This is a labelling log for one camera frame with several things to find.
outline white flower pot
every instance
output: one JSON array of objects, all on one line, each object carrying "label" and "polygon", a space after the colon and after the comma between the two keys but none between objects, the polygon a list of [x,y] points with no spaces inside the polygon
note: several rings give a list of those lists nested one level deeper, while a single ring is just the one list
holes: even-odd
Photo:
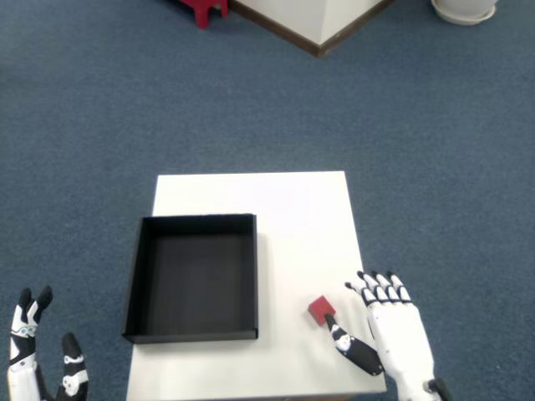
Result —
[{"label": "white flower pot", "polygon": [[431,0],[436,13],[449,23],[476,25],[492,17],[497,0]]}]

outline blue carpet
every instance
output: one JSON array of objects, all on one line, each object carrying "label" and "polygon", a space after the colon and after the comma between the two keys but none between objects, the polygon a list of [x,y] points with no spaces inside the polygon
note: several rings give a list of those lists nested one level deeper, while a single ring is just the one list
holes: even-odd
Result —
[{"label": "blue carpet", "polygon": [[197,30],[167,0],[0,0],[2,370],[18,292],[50,283],[49,387],[72,330],[90,399],[125,399],[158,174],[345,170],[364,266],[403,277],[456,399],[530,399],[535,2],[498,5],[461,28],[398,0],[318,60],[236,14]]}]

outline robotic hand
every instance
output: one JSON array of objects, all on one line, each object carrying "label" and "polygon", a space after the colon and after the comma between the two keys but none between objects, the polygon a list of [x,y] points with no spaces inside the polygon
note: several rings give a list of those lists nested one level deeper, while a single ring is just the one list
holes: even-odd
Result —
[{"label": "robotic hand", "polygon": [[346,282],[345,286],[357,292],[367,307],[377,351],[348,335],[327,315],[335,347],[369,374],[385,371],[395,380],[400,401],[452,401],[444,382],[435,378],[420,312],[401,280],[392,272],[389,279],[377,272],[358,275],[357,282]]},{"label": "robotic hand", "polygon": [[35,361],[35,333],[41,315],[52,301],[52,288],[45,287],[37,300],[25,288],[15,307],[11,326],[8,387],[11,401],[85,401],[88,376],[84,356],[72,333],[64,336],[64,379],[56,398],[48,393],[41,368]]}]

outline pot base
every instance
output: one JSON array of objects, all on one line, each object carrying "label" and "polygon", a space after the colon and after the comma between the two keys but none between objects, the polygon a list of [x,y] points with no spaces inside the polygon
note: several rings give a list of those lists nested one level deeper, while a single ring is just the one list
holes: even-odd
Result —
[{"label": "pot base", "polygon": [[466,18],[466,17],[459,17],[454,14],[442,11],[439,7],[438,0],[431,0],[431,4],[433,4],[436,14],[440,18],[442,18],[444,21],[447,21],[448,23],[454,23],[455,25],[465,25],[465,26],[477,25],[478,23],[482,23],[483,21],[486,21],[487,19],[492,17],[494,13],[496,12],[496,6],[492,6],[492,8],[489,11],[481,15],[479,18]]}]

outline black tray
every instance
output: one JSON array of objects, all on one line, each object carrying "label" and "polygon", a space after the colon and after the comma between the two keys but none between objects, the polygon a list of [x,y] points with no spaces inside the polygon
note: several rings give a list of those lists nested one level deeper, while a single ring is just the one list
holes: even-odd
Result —
[{"label": "black tray", "polygon": [[258,338],[256,216],[143,218],[123,336],[133,343]]}]

